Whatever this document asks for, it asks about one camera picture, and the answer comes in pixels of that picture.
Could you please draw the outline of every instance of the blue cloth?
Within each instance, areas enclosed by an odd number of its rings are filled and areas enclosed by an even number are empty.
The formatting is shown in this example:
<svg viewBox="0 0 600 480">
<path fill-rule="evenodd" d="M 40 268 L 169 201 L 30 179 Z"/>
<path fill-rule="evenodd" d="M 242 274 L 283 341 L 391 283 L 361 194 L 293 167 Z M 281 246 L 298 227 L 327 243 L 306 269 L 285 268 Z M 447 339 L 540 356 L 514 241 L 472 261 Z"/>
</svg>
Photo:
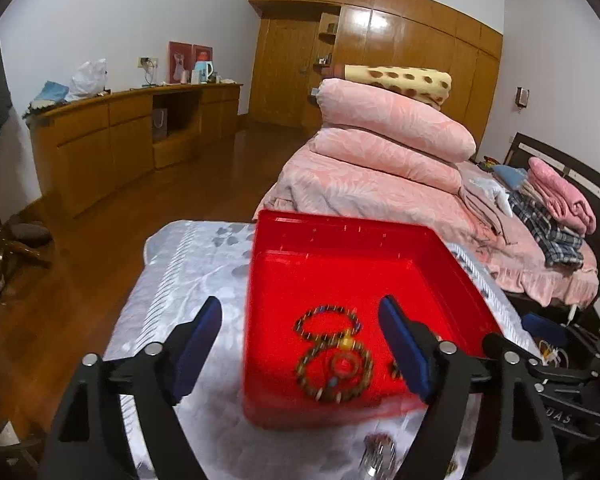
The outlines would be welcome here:
<svg viewBox="0 0 600 480">
<path fill-rule="evenodd" d="M 60 83 L 54 83 L 53 81 L 47 81 L 36 96 L 34 101 L 53 101 L 59 103 L 69 93 L 69 87 L 61 85 Z"/>
<path fill-rule="evenodd" d="M 522 170 L 521 168 L 512 168 L 502 164 L 494 166 L 493 173 L 495 173 L 512 191 L 519 190 L 522 186 L 522 183 L 526 179 L 526 170 Z"/>
</svg>

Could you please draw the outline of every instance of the screw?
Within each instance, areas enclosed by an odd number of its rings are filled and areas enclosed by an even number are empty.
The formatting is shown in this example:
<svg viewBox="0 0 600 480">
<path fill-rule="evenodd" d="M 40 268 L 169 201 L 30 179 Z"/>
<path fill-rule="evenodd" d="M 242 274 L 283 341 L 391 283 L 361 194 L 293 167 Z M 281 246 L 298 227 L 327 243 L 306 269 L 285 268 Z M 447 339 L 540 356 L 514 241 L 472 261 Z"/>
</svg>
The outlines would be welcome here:
<svg viewBox="0 0 600 480">
<path fill-rule="evenodd" d="M 458 351 L 458 347 L 454 345 L 451 341 L 443 341 L 438 345 L 438 348 L 443 354 L 453 355 Z"/>
<path fill-rule="evenodd" d="M 505 352 L 504 360 L 510 365 L 517 365 L 520 362 L 520 356 L 515 352 Z"/>
<path fill-rule="evenodd" d="M 82 364 L 85 366 L 93 366 L 98 362 L 98 356 L 96 354 L 87 354 L 82 358 Z"/>
<path fill-rule="evenodd" d="M 162 352 L 162 345 L 160 343 L 149 343 L 144 347 L 144 353 L 147 355 L 158 355 Z"/>
</svg>

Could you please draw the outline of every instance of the plaid shirt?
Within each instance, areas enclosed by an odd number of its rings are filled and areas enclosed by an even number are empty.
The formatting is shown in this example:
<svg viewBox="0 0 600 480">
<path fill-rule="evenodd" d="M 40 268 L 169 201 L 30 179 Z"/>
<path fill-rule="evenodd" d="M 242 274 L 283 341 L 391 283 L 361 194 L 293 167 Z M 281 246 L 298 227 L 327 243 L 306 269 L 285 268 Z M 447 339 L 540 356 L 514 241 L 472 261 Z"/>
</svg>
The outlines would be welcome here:
<svg viewBox="0 0 600 480">
<path fill-rule="evenodd" d="M 509 195 L 509 204 L 542 249 L 548 267 L 562 264 L 579 269 L 582 266 L 584 258 L 579 249 L 583 238 L 561 227 L 544 205 L 517 191 Z"/>
</svg>

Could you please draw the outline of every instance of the white silver bedspread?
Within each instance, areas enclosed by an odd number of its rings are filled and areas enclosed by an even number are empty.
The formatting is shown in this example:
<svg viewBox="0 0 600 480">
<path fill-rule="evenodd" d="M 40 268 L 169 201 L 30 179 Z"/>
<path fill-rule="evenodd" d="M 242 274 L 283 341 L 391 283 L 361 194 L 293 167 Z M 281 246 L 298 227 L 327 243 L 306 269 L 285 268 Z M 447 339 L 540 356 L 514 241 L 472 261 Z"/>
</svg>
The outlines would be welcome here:
<svg viewBox="0 0 600 480">
<path fill-rule="evenodd" d="M 363 439 L 384 431 L 397 441 L 398 455 L 411 445 L 424 411 L 397 419 L 325 430 L 276 432 L 252 426 L 242 414 L 240 375 L 244 304 L 254 224 L 179 221 L 165 226 L 144 247 L 145 268 L 132 291 L 104 355 L 136 354 L 151 341 L 164 341 L 190 321 L 208 296 L 222 303 L 222 329 L 190 396 L 176 407 L 187 439 L 210 480 L 340 480 L 360 462 Z M 520 318 L 472 256 L 449 245 L 482 291 L 503 333 L 537 354 Z M 154 478 L 131 397 L 123 415 L 141 478 Z M 479 400 L 469 401 L 456 449 L 459 479 L 470 451 Z"/>
</svg>

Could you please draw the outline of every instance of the blue gripper pad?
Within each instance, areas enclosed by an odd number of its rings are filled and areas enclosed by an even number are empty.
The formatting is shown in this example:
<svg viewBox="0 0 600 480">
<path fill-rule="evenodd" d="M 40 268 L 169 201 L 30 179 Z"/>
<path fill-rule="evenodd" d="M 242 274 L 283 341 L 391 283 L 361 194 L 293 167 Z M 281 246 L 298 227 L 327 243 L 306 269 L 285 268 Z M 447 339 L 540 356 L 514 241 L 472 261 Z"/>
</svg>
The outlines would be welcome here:
<svg viewBox="0 0 600 480">
<path fill-rule="evenodd" d="M 569 342 L 564 327 L 533 312 L 522 317 L 522 328 L 533 337 L 544 339 L 553 346 L 563 348 Z"/>
<path fill-rule="evenodd" d="M 416 341 L 403 323 L 403 314 L 387 298 L 382 298 L 378 321 L 398 368 L 409 389 L 425 401 L 432 394 L 429 364 Z"/>
<path fill-rule="evenodd" d="M 192 322 L 192 332 L 174 367 L 171 395 L 176 403 L 188 396 L 196 385 L 206 358 L 222 326 L 222 305 L 210 296 Z"/>
</svg>

